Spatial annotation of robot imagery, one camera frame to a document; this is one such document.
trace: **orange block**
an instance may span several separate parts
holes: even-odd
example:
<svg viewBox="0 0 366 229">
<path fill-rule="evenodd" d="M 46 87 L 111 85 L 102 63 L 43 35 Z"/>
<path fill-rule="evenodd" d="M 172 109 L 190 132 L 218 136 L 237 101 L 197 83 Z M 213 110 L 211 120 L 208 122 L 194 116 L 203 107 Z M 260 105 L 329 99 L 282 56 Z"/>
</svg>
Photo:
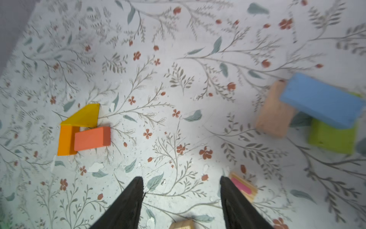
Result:
<svg viewBox="0 0 366 229">
<path fill-rule="evenodd" d="M 111 128 L 103 126 L 75 134 L 75 151 L 111 145 Z"/>
<path fill-rule="evenodd" d="M 61 126 L 59 138 L 59 150 L 57 156 L 74 155 L 75 134 L 80 131 L 78 126 Z"/>
</svg>

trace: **floral patterned surface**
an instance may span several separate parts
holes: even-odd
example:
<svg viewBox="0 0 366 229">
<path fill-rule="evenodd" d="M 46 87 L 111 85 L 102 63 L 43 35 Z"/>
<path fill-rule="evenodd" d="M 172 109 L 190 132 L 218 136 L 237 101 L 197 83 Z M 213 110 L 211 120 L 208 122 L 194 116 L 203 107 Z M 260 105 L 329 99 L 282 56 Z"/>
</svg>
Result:
<svg viewBox="0 0 366 229">
<path fill-rule="evenodd" d="M 303 72 L 366 96 L 361 0 L 43 0 L 0 77 L 0 225 L 88 228 L 135 177 L 140 229 L 224 228 L 235 171 L 275 229 L 365 228 L 365 117 L 356 153 L 254 129 L 270 85 Z M 100 103 L 111 146 L 57 157 L 59 123 Z"/>
</svg>

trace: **red block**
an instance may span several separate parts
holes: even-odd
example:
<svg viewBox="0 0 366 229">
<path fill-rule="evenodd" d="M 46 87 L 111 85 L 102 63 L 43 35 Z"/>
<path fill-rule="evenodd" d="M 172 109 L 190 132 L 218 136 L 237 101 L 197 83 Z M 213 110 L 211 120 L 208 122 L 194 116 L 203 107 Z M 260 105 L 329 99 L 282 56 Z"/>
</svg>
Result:
<svg viewBox="0 0 366 229">
<path fill-rule="evenodd" d="M 75 134 L 75 151 L 111 145 L 111 128 L 103 126 Z"/>
</svg>

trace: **lime green block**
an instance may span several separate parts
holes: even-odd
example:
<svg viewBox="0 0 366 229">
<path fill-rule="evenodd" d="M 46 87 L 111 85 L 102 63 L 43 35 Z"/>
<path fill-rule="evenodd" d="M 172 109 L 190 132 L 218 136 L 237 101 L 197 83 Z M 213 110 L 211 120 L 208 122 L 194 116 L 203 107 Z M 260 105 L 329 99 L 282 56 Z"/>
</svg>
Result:
<svg viewBox="0 0 366 229">
<path fill-rule="evenodd" d="M 353 154 L 357 123 L 350 129 L 336 129 L 317 119 L 311 121 L 309 144 L 341 154 Z"/>
</svg>

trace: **wooden block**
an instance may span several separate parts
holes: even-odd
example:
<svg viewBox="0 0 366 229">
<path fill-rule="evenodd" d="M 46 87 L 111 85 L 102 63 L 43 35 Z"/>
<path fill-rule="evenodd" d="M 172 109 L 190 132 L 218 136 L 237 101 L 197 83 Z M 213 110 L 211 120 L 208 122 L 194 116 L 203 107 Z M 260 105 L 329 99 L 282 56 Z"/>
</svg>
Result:
<svg viewBox="0 0 366 229">
<path fill-rule="evenodd" d="M 255 125 L 257 130 L 277 138 L 286 136 L 288 126 L 296 113 L 295 108 L 280 101 L 285 87 L 286 82 L 283 80 L 271 86 Z"/>
<path fill-rule="evenodd" d="M 311 77 L 296 73 L 280 100 L 337 129 L 349 129 L 361 115 L 365 101 Z"/>
<path fill-rule="evenodd" d="M 258 189 L 250 182 L 244 180 L 233 172 L 230 173 L 229 178 L 240 190 L 240 192 L 245 196 L 245 198 L 247 198 L 247 200 L 252 203 L 258 193 Z"/>
<path fill-rule="evenodd" d="M 61 126 L 97 127 L 100 104 L 88 104 L 71 117 L 63 121 Z"/>
<path fill-rule="evenodd" d="M 75 134 L 75 151 L 111 145 L 111 128 L 103 126 Z"/>
<path fill-rule="evenodd" d="M 61 126 L 57 156 L 69 156 L 77 153 L 74 150 L 74 144 L 75 134 L 79 131 L 80 127 L 78 126 Z"/>
<path fill-rule="evenodd" d="M 193 220 L 185 220 L 182 222 L 172 223 L 169 229 L 195 229 Z"/>
</svg>

